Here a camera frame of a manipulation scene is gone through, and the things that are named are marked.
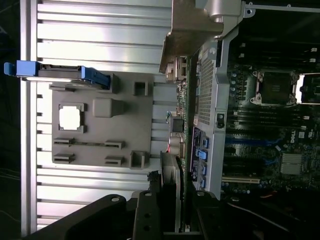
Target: metal mesh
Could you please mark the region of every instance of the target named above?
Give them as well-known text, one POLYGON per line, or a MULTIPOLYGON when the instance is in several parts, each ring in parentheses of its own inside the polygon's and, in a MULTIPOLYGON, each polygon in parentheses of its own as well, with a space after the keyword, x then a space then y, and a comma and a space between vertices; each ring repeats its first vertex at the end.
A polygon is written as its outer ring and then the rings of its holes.
POLYGON ((199 121, 207 125, 210 124, 213 74, 214 74, 214 61, 209 59, 204 60, 204 62, 201 65, 198 116, 199 116, 199 121))

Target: circuit board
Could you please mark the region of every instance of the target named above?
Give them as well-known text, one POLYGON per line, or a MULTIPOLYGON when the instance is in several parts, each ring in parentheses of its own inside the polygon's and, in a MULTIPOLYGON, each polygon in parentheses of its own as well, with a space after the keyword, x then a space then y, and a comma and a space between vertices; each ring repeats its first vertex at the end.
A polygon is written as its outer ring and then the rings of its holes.
POLYGON ((318 49, 292 47, 232 43, 222 193, 320 190, 318 49))

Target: chip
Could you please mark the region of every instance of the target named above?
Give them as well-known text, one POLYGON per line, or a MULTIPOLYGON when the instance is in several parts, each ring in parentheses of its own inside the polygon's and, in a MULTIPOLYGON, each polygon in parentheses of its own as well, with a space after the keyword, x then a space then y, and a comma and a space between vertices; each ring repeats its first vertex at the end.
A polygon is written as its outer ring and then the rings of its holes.
POLYGON ((262 104, 286 105, 292 93, 292 76, 287 72, 264 72, 260 84, 262 104))

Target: cpu socket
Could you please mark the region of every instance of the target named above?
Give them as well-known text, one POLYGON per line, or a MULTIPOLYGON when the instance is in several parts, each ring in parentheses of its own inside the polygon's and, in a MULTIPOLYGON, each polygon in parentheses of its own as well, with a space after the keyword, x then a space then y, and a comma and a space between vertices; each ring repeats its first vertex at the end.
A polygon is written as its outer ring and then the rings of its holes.
POLYGON ((256 77, 255 97, 250 102, 260 106, 294 105, 299 75, 294 71, 260 70, 254 71, 256 77))

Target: metal bracket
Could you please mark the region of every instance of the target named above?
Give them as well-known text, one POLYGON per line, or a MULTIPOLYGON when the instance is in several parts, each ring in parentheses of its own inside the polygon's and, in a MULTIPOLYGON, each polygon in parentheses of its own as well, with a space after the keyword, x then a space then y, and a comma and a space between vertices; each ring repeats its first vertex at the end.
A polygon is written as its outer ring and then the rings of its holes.
POLYGON ((160 73, 166 73, 175 57, 192 56, 206 40, 223 32, 223 24, 210 19, 208 12, 195 8, 194 0, 172 1, 171 32, 164 39, 160 73))

